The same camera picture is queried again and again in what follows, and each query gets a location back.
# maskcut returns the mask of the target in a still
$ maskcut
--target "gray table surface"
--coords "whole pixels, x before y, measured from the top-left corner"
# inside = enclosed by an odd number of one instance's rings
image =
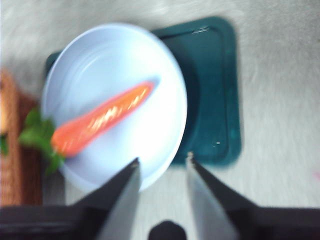
[[[259,205],[320,207],[319,0],[2,0],[1,67],[39,98],[46,57],[93,26],[152,30],[208,16],[237,34],[243,141],[234,165],[208,169]],[[71,204],[85,193],[56,174],[43,194],[45,204]],[[197,239],[183,167],[141,193],[131,239],[165,219]]]

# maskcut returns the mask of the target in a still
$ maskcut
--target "orange carrot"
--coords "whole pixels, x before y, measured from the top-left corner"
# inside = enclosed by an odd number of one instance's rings
[[[153,88],[153,82],[145,81],[107,100],[91,112],[68,121],[54,131],[51,146],[65,157],[78,154],[97,136],[138,108]]]

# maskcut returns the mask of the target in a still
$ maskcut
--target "wicker basket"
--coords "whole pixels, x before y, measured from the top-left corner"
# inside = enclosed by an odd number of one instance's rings
[[[33,149],[21,147],[18,142],[23,122],[37,102],[18,90],[7,71],[2,70],[0,76],[0,94],[8,109],[8,154],[0,157],[0,205],[40,205],[41,156]]]

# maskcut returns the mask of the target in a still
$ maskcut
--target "green tray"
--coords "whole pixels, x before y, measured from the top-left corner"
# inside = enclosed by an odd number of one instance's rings
[[[153,31],[178,61],[187,91],[187,120],[173,164],[192,151],[202,164],[224,166],[241,151],[236,39],[231,25],[208,17]],[[46,72],[59,52],[46,61]]]

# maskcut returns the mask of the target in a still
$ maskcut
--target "white plate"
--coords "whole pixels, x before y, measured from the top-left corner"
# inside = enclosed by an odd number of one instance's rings
[[[141,163],[141,190],[165,172],[185,129],[185,82],[161,40],[124,23],[86,31],[52,66],[41,113],[56,127],[145,80],[158,82],[147,101],[61,167],[62,174],[82,190],[98,188],[136,157]]]

